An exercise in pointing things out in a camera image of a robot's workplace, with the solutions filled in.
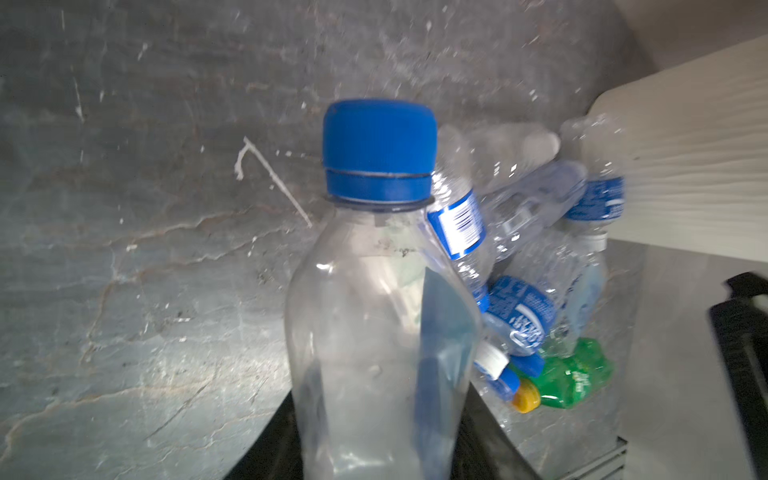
bottle label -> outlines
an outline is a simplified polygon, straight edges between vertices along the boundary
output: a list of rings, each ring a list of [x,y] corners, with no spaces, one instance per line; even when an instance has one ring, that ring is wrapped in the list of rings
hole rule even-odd
[[[480,313],[488,310],[488,287],[486,287],[484,283],[483,286],[472,292],[472,296],[475,298],[475,302],[478,304]]]
[[[509,324],[509,338],[527,351],[536,350],[554,324],[552,300],[520,279],[503,276],[491,289],[488,313]]]
[[[427,219],[451,260],[466,257],[485,239],[485,225],[472,190],[455,204],[430,212]]]
[[[613,220],[624,212],[624,177],[587,182],[587,190],[565,218],[581,222]]]

green plastic bottle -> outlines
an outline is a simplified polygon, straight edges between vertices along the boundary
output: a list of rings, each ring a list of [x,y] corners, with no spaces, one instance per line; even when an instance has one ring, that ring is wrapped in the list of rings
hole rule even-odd
[[[556,409],[571,409],[593,391],[608,383],[614,365],[603,355],[595,339],[580,338],[572,356],[546,360],[544,370],[536,378],[525,376],[512,364],[523,380],[512,405],[522,413],[535,409],[539,403]]]

barcode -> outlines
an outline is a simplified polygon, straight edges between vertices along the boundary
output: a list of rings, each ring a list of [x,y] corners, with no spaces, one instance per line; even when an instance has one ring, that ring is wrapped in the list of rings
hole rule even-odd
[[[480,240],[482,219],[474,195],[440,215],[440,224],[451,255],[467,250]]]

white bottle cap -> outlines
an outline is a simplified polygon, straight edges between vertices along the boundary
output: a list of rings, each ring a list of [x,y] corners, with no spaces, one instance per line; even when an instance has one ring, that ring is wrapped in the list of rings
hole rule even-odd
[[[500,349],[497,349],[485,340],[481,340],[478,345],[478,352],[475,356],[475,366],[481,372],[491,377],[492,380],[498,380],[498,376],[504,372],[504,368],[509,363],[509,358]]]
[[[608,246],[608,234],[603,232],[594,235],[581,235],[577,241],[591,252],[602,252]]]
[[[550,131],[536,131],[523,139],[523,158],[545,164],[560,151],[560,137]]]

clear plastic bottle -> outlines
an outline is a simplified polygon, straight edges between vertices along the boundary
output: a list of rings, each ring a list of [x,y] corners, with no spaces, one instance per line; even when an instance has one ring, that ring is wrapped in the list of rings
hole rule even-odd
[[[342,101],[323,130],[336,209],[286,299],[304,478],[446,480],[481,324],[426,219],[435,119]]]
[[[584,195],[587,169],[578,162],[550,162],[523,181],[483,196],[480,211],[488,228],[495,261],[551,227]]]
[[[536,123],[481,127],[468,135],[468,142],[477,195],[513,184],[560,150],[557,134]]]
[[[569,230],[576,235],[604,233],[624,212],[624,176],[621,172],[626,154],[603,148],[606,137],[622,134],[611,117],[574,118],[563,123],[563,153],[580,161],[589,171],[587,190],[566,214]]]
[[[524,245],[490,292],[485,325],[511,340],[511,353],[536,353],[565,301],[568,287],[586,264],[584,251],[566,233],[541,232]]]
[[[574,242],[585,251],[586,264],[565,295],[555,326],[544,342],[544,356],[571,356],[581,333],[592,318],[608,278],[603,251],[607,234],[575,237]]]
[[[469,149],[462,134],[450,125],[438,131],[437,161],[432,174],[427,217],[481,311],[488,308],[488,287],[495,255],[487,238],[478,201],[472,190]]]

